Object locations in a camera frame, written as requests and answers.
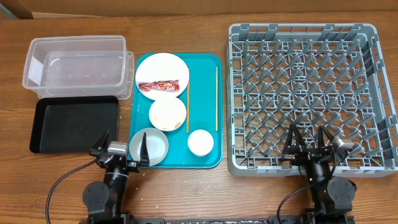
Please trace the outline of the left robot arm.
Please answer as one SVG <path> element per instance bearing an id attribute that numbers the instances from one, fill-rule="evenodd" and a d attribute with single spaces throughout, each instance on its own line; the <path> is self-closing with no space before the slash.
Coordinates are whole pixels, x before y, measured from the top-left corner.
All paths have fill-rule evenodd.
<path id="1" fill-rule="evenodd" d="M 83 191 L 83 203 L 88 210 L 87 223 L 123 223 L 138 221 L 129 212 L 122 211 L 130 173 L 149 166 L 147 135 L 141 138 L 138 161 L 128 159 L 128 146 L 124 142 L 109 141 L 109 131 L 91 147 L 95 164 L 105 170 L 103 181 L 92 182 Z"/>

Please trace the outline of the white bowl with rice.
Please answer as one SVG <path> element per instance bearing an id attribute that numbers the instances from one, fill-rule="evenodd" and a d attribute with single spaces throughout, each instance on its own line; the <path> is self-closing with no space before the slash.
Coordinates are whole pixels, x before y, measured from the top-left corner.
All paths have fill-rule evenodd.
<path id="1" fill-rule="evenodd" d="M 175 131 L 185 122 L 187 109 L 178 98 L 156 100 L 150 106 L 149 120 L 161 131 Z"/>

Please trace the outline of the white paper cup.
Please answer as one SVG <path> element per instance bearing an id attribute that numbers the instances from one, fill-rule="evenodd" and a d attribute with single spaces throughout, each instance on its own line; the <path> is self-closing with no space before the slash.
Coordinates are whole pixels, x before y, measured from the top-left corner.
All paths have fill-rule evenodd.
<path id="1" fill-rule="evenodd" d="M 206 156 L 214 146 L 212 135 L 203 129 L 192 132 L 188 137 L 189 150 L 198 157 Z"/>

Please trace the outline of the large white plate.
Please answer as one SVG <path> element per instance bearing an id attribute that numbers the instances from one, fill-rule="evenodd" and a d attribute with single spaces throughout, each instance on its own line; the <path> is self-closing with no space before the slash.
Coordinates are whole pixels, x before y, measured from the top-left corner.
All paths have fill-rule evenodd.
<path id="1" fill-rule="evenodd" d="M 139 91 L 151 100 L 165 97 L 178 97 L 186 89 L 189 82 L 187 64 L 175 54 L 157 53 L 145 58 L 137 67 L 136 85 L 143 83 L 178 81 L 178 90 Z"/>

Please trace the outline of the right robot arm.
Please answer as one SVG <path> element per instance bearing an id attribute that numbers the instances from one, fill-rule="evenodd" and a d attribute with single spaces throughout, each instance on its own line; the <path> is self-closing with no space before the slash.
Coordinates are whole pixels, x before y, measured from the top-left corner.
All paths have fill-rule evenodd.
<path id="1" fill-rule="evenodd" d="M 304 168 L 300 175 L 307 178 L 308 185 L 281 201 L 276 213 L 279 223 L 354 223 L 354 218 L 347 213 L 353 209 L 357 186 L 344 177 L 334 176 L 338 163 L 348 157 L 354 143 L 334 137 L 324 126 L 318 127 L 317 143 L 317 147 L 307 146 L 298 127 L 294 123 L 289 126 L 282 153 L 293 155 L 292 165 Z M 302 210 L 297 216 L 282 217 L 283 204 L 306 190 L 311 193 L 313 207 Z"/>

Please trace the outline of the wooden chopstick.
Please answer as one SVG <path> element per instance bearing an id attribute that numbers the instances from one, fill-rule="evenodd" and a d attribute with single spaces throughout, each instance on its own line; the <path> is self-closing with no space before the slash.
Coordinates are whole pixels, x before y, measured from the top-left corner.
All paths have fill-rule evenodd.
<path id="1" fill-rule="evenodd" d="M 215 131 L 218 131 L 218 67 L 215 73 Z"/>
<path id="2" fill-rule="evenodd" d="M 186 117 L 186 132 L 189 133 L 190 121 L 190 71 L 188 69 L 188 84 L 187 84 L 187 117 Z"/>

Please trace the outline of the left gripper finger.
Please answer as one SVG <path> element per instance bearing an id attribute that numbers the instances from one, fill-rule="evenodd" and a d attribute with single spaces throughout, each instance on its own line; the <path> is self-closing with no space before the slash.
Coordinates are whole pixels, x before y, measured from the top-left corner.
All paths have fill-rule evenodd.
<path id="1" fill-rule="evenodd" d="M 107 129 L 104 132 L 104 134 L 97 140 L 97 142 L 94 143 L 94 145 L 92 146 L 92 149 L 100 150 L 100 151 L 107 150 L 107 146 L 109 144 L 108 137 L 109 137 L 109 130 Z"/>
<path id="2" fill-rule="evenodd" d="M 144 132 L 144 134 L 142 136 L 142 141 L 141 141 L 140 165 L 142 167 L 150 166 L 150 159 L 149 159 L 149 154 L 148 154 L 148 150 L 147 150 L 147 133 L 146 132 Z"/>

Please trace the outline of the grey shallow bowl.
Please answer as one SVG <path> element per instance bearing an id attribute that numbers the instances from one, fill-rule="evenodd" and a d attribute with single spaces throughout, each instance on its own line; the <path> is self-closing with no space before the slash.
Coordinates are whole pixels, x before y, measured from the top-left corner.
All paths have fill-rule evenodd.
<path id="1" fill-rule="evenodd" d="M 149 165 L 157 165 L 165 158 L 169 149 L 169 142 L 166 135 L 158 129 L 146 128 L 137 132 L 129 144 L 130 156 L 135 161 L 140 160 L 141 143 L 144 133 L 146 133 Z"/>

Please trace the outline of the red snack wrapper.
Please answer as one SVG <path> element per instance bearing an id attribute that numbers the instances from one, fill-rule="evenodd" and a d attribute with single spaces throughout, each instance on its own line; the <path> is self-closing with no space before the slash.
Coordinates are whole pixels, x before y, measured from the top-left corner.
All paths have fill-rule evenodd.
<path id="1" fill-rule="evenodd" d="M 148 92 L 151 90 L 161 90 L 161 91 L 179 91 L 180 87 L 178 80 L 168 80 L 168 81 L 157 81 L 150 83 L 140 83 L 138 84 L 139 89 Z"/>

